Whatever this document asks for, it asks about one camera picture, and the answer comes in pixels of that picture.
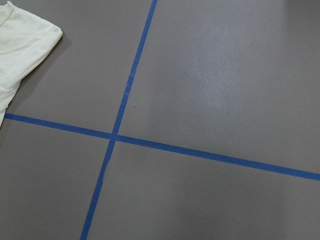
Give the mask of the beige long sleeve shirt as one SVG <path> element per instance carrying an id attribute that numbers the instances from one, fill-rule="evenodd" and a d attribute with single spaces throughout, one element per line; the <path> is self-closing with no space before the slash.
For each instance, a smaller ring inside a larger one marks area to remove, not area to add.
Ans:
<path id="1" fill-rule="evenodd" d="M 0 121 L 20 83 L 63 36 L 53 23 L 8 1 L 0 7 Z"/>

